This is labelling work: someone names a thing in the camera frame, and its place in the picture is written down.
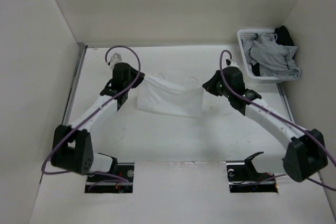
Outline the white tank top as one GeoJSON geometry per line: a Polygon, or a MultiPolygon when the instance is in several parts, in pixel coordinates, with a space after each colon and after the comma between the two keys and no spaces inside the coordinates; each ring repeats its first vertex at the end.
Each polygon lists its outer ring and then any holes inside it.
{"type": "Polygon", "coordinates": [[[200,118],[203,95],[204,89],[195,77],[176,84],[148,74],[138,86],[136,108],[154,114],[200,118]]]}

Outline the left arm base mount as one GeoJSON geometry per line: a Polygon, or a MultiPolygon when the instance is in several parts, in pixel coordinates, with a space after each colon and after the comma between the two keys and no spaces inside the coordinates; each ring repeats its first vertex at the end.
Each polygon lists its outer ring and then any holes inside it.
{"type": "Polygon", "coordinates": [[[113,157],[108,172],[94,172],[86,179],[86,194],[133,193],[135,163],[119,163],[113,157]]]}

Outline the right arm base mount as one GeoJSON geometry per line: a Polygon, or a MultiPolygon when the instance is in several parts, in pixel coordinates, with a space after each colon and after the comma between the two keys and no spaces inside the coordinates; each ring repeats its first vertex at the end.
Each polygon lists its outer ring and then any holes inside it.
{"type": "Polygon", "coordinates": [[[228,186],[230,193],[277,193],[275,175],[264,172],[259,173],[252,161],[263,154],[257,152],[243,161],[230,161],[226,163],[228,186]]]}

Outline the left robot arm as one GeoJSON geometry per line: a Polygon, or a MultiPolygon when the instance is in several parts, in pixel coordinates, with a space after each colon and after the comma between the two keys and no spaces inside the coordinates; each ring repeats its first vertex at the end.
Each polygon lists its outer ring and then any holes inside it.
{"type": "Polygon", "coordinates": [[[100,92],[94,104],[69,125],[59,125],[54,132],[53,149],[48,160],[63,173],[80,175],[99,172],[106,181],[118,175],[116,159],[93,150],[93,129],[117,112],[128,99],[130,89],[144,80],[145,74],[128,63],[116,63],[112,78],[100,92]]]}

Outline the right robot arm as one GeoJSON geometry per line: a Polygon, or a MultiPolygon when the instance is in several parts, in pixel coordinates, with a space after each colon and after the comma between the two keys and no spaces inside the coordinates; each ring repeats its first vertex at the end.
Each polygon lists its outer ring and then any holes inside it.
{"type": "Polygon", "coordinates": [[[259,93],[246,88],[237,67],[217,70],[202,87],[212,95],[226,97],[232,108],[258,123],[283,146],[285,155],[276,162],[274,172],[284,172],[292,180],[302,182],[327,166],[322,133],[316,129],[308,131],[283,118],[259,93]]]}

